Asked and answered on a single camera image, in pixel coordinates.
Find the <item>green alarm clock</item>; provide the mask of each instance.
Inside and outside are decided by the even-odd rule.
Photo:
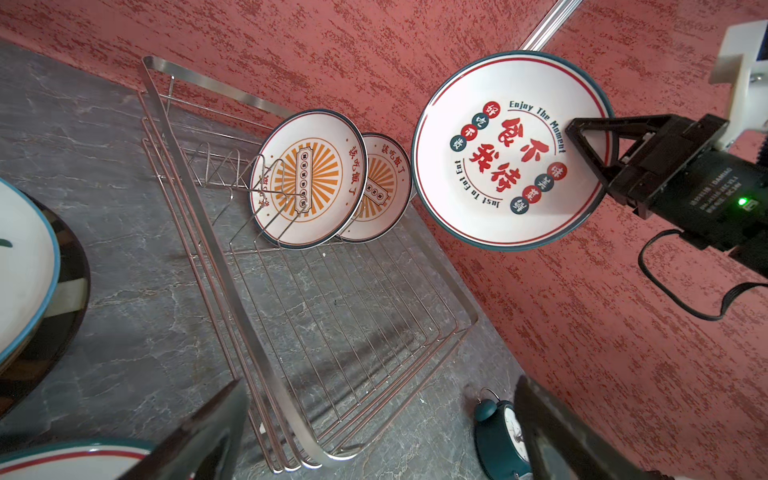
[[[512,403],[483,399],[475,407],[475,447],[480,465],[491,480],[514,480],[531,474],[523,433]]]

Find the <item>sunburst design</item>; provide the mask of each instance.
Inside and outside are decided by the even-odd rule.
[[[278,210],[283,209],[282,215],[292,220],[297,213],[296,200],[296,154],[304,147],[312,148],[312,206],[309,211],[299,215],[297,222],[312,220],[322,215],[336,198],[341,179],[341,163],[339,155],[329,144],[322,141],[301,141],[288,148],[281,158],[284,162],[277,165],[273,177],[273,190],[284,192],[286,195],[273,194]]]
[[[368,178],[375,181],[381,188],[389,192],[389,197],[384,204],[378,205],[368,198],[368,196],[363,195],[360,204],[362,212],[359,217],[357,217],[357,220],[362,222],[373,220],[381,215],[392,203],[397,188],[395,167],[389,163],[389,159],[385,157],[380,157],[379,155],[368,156]]]

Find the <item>clock face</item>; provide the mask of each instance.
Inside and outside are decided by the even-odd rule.
[[[507,433],[515,446],[515,450],[518,451],[518,455],[528,462],[528,452],[525,451],[525,443],[523,442],[523,431],[510,406],[504,408],[504,423],[507,425]]]

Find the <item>wire basket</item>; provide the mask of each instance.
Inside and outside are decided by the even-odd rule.
[[[248,179],[270,171],[253,132],[271,127],[254,118],[291,112],[160,58],[140,71],[142,145],[227,365],[247,383],[266,465],[354,458],[445,364],[477,311],[406,218],[363,244],[266,241],[248,200],[267,190]]]

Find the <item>brown striped tray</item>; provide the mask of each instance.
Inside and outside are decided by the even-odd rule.
[[[51,371],[78,332],[91,295],[91,269],[78,239],[58,215],[27,195],[50,222],[61,254],[58,285],[37,331],[0,372],[0,418]]]

